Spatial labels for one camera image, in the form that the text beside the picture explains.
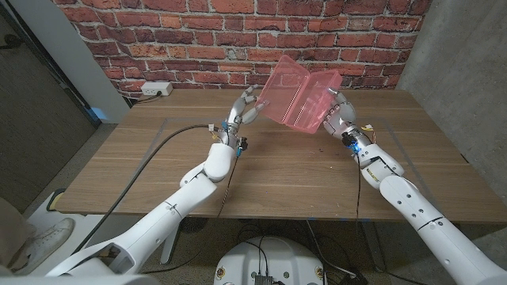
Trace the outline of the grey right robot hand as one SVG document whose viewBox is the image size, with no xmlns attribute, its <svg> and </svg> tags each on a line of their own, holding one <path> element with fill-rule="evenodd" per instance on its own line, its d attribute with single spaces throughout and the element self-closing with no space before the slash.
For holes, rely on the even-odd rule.
<svg viewBox="0 0 507 285">
<path fill-rule="evenodd" d="M 370 138 L 356 125 L 356 111 L 352 103 L 337 89 L 328 88 L 327 92 L 333 100 L 322 122 L 325 130 L 347 147 L 372 144 Z"/>
</svg>

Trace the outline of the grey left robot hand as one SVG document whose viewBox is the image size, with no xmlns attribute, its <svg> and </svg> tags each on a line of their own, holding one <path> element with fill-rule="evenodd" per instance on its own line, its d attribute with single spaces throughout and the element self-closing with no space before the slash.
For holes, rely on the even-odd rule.
<svg viewBox="0 0 507 285">
<path fill-rule="evenodd" d="M 259 85 L 251 85 L 242 92 L 242 95 L 233 103 L 231 110 L 225 120 L 221 123 L 222 129 L 219 131 L 219 137 L 222 144 L 230 147 L 236 147 L 238 144 L 238 130 L 241 124 L 251 124 L 255 121 L 266 103 L 260 103 L 257 107 L 252 107 L 246 112 L 246 106 L 256 103 L 260 98 L 254 95 L 254 90 Z"/>
</svg>

